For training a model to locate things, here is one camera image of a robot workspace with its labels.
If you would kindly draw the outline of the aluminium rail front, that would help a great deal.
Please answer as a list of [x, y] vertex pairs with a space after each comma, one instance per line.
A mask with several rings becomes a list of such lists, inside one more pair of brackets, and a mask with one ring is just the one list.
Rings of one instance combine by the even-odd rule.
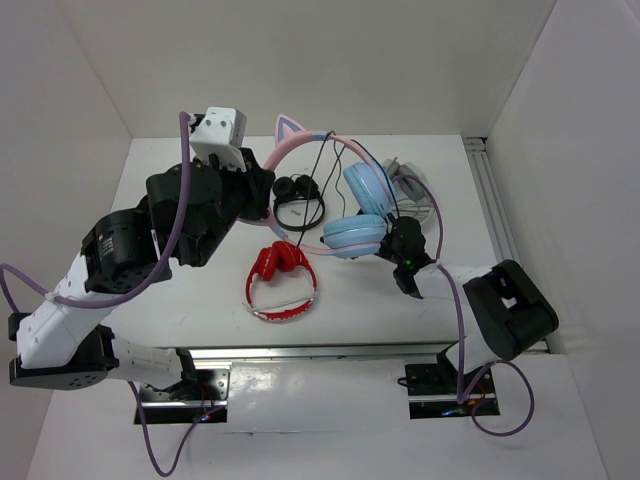
[[290, 361], [435, 357], [442, 343], [376, 343], [271, 347], [190, 348], [195, 362]]

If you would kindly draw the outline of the aluminium rail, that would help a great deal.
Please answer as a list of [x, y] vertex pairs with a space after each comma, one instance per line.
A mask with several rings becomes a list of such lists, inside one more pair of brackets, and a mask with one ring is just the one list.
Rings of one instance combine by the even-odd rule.
[[435, 357], [442, 343], [376, 343], [271, 347], [190, 348], [195, 362], [290, 361]]
[[487, 154], [486, 140], [466, 138], [465, 152], [489, 226], [498, 264], [464, 285], [485, 344], [500, 359], [513, 360], [548, 335], [558, 316], [518, 263], [519, 256]]

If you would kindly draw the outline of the pink blue cat-ear headphones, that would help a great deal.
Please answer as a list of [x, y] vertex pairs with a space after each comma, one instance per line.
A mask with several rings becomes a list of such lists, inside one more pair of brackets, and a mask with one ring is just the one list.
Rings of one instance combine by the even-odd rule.
[[[338, 185], [348, 188], [352, 196], [346, 199], [340, 193], [342, 211], [339, 217], [324, 217], [320, 226], [302, 233], [285, 231], [274, 216], [275, 195], [271, 188], [270, 216], [263, 222], [245, 222], [247, 225], [269, 228], [277, 238], [299, 247], [304, 253], [337, 258], [357, 258], [375, 254], [387, 234], [388, 216], [394, 207], [395, 191], [391, 180], [377, 160], [357, 141], [340, 137], [334, 131], [308, 130], [296, 120], [278, 115], [274, 132], [275, 147], [268, 155], [263, 168], [275, 171], [276, 167], [295, 149], [318, 142], [317, 160], [323, 158], [327, 144], [334, 146], [335, 167], [341, 178]], [[303, 204], [303, 219], [308, 210], [312, 214], [316, 203]]]

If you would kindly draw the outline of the black small headphones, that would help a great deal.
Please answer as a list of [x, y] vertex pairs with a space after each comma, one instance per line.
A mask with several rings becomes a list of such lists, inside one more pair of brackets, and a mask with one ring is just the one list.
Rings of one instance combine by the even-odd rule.
[[[285, 231], [302, 233], [315, 229], [323, 222], [326, 212], [324, 198], [318, 184], [309, 175], [280, 177], [274, 182], [272, 191], [275, 195], [273, 203], [274, 216], [278, 225]], [[307, 210], [306, 217], [301, 225], [288, 225], [278, 218], [278, 209], [281, 206], [300, 202], [305, 202], [306, 205], [312, 202], [316, 203], [316, 210], [312, 214], [309, 214]]]

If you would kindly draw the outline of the white grey headphones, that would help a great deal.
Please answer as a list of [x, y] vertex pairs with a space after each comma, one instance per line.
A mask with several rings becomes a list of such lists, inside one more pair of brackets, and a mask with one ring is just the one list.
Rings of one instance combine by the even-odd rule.
[[420, 185], [427, 186], [422, 170], [411, 162], [401, 163], [397, 157], [386, 159], [382, 167], [393, 183], [400, 214], [424, 224], [433, 213], [434, 206]]

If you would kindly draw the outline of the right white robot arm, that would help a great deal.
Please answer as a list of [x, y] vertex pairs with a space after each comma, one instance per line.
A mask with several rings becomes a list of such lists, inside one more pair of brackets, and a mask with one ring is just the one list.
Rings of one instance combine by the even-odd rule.
[[[425, 250], [426, 239], [417, 220], [399, 217], [391, 223], [378, 255], [396, 265], [393, 276], [400, 290], [422, 297], [415, 277], [436, 265]], [[436, 266], [452, 291], [459, 339], [438, 355], [436, 379], [441, 388], [463, 399], [474, 388], [471, 373], [494, 362], [511, 361], [559, 327], [549, 301], [519, 263], [504, 260], [488, 272], [457, 286], [452, 273]]]

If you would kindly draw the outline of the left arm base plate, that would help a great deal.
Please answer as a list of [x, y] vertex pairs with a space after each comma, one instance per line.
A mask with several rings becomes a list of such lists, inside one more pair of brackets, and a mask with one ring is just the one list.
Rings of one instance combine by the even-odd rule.
[[231, 364], [209, 362], [197, 367], [197, 381], [172, 397], [148, 385], [138, 388], [148, 425], [223, 424], [228, 417]]

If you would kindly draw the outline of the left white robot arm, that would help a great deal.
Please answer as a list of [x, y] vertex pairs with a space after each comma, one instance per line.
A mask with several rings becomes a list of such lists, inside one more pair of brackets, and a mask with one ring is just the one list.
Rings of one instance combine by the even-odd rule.
[[181, 266], [203, 267], [237, 220], [267, 217], [275, 174], [258, 165], [251, 149], [240, 153], [242, 168], [210, 155], [208, 162], [195, 158], [148, 177], [137, 206], [90, 229], [47, 300], [32, 313], [9, 316], [17, 347], [11, 385], [71, 391], [111, 377], [176, 399], [193, 394], [199, 378], [188, 350], [138, 345], [102, 322], [113, 301], [171, 279], [166, 249]]

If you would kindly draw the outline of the red headphones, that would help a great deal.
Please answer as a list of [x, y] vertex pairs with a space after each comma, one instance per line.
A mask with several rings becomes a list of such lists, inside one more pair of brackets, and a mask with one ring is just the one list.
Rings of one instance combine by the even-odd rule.
[[287, 323], [311, 309], [317, 291], [317, 276], [305, 254], [279, 240], [262, 248], [250, 268], [244, 305], [265, 323]]

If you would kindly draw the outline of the aluminium rail right side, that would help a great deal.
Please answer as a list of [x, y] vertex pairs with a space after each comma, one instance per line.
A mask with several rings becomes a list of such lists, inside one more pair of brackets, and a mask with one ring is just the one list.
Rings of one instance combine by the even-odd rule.
[[487, 154], [486, 140], [466, 138], [465, 152], [489, 226], [498, 264], [464, 285], [485, 344], [500, 359], [513, 360], [548, 335], [558, 316], [518, 263], [519, 256]]

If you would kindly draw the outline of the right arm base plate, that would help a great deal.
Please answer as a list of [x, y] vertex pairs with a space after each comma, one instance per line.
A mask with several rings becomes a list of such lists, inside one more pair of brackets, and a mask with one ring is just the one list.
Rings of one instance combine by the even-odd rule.
[[478, 416], [500, 415], [491, 370], [483, 374], [462, 404], [457, 403], [456, 376], [446, 378], [435, 363], [407, 364], [397, 383], [406, 389], [412, 420], [469, 417], [474, 408]]

